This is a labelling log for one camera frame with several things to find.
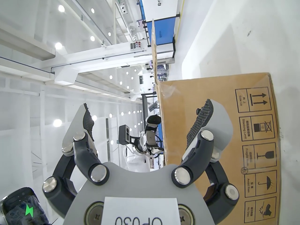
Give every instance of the black rubber grip pad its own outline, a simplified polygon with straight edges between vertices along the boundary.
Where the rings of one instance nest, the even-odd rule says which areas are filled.
[[[208,123],[210,120],[212,114],[213,114],[214,108],[209,99],[205,102],[205,105],[201,108],[201,110],[198,113],[198,116],[196,118],[196,121],[192,128],[190,129],[189,133],[187,134],[187,147],[192,143],[194,138],[197,136],[200,129]]]
[[[94,141],[93,139],[93,136],[92,136],[92,129],[93,129],[93,126],[94,126],[94,121],[91,117],[91,114],[88,110],[88,106],[86,105],[86,103],[84,103],[84,107],[86,109],[86,112],[83,116],[83,128],[85,130],[87,130],[87,132],[89,133],[90,137],[92,138],[92,140]]]

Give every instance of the white floor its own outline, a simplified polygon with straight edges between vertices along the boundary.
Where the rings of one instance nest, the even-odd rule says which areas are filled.
[[[254,72],[271,74],[281,137],[280,224],[300,221],[299,1],[214,0],[186,57],[183,56],[182,67],[180,52],[179,64],[170,68],[172,79],[181,79],[180,74],[183,79]],[[198,9],[185,5],[182,16]],[[181,27],[188,29],[186,23],[188,19],[181,22]],[[181,42],[191,40],[188,32],[179,33],[179,38]]]

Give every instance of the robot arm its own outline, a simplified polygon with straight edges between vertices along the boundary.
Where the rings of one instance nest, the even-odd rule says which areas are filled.
[[[85,123],[82,126],[84,114],[88,113],[86,105],[84,107],[81,122],[78,116],[78,121],[73,120],[70,125],[74,138],[68,147],[68,156],[65,155],[66,147],[63,147],[64,155],[53,176],[43,184],[50,205],[65,218],[64,225],[95,224],[94,211],[97,209],[97,214],[102,215],[106,196],[177,198],[180,216],[187,216],[191,225],[218,224],[237,204],[239,192],[229,183],[218,161],[233,133],[230,119],[219,103],[207,100],[205,106],[198,110],[196,122],[187,136],[187,150],[180,166],[167,165],[148,173],[131,172],[111,162],[102,164],[99,161],[91,145],[91,127],[87,130]],[[125,142],[130,141],[138,147],[139,138],[130,137],[126,127],[124,138]],[[70,181],[75,164],[88,179],[78,193]],[[203,198],[193,183],[204,171],[211,186]]]

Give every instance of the white ceiling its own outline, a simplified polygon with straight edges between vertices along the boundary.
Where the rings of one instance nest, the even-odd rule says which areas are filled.
[[[34,39],[47,44],[51,48],[55,48],[55,44],[60,42],[63,48],[57,50],[57,53],[71,54],[99,48],[102,40],[106,45],[113,43],[113,7],[110,0],[76,0],[92,20],[89,20],[72,0],[1,1],[5,1],[0,3],[0,20],[2,22],[34,37]],[[116,9],[117,43],[127,42],[131,39],[126,27],[130,29],[129,32],[132,35],[144,37],[143,33],[137,34],[140,29],[136,21],[140,19],[140,11],[136,0],[120,1],[125,4],[128,13],[120,16],[118,9]],[[63,13],[58,10],[59,5],[62,4],[65,8]],[[91,36],[95,36],[96,40],[91,41]],[[0,46],[0,57],[6,57],[28,65],[39,61],[4,46]],[[87,72],[80,75],[112,88],[116,93],[126,94],[130,92],[136,94],[140,91],[138,72],[134,72],[136,68],[138,68],[138,72],[141,70],[140,66],[136,66]],[[110,72],[114,76],[112,80],[109,79],[110,74],[108,75],[108,73]]]

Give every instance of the ceiling light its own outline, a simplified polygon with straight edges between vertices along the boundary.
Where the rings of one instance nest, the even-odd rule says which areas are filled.
[[[59,43],[59,42],[57,42],[57,43],[55,44],[55,49],[60,50],[61,48],[62,48],[62,44]]]
[[[63,13],[64,12],[64,6],[63,5],[59,5],[58,6],[58,11]]]
[[[62,124],[62,122],[61,122],[60,119],[56,119],[56,120],[54,120],[54,122],[53,122],[53,126],[54,126],[54,127],[59,127],[59,126],[61,126],[61,124]]]

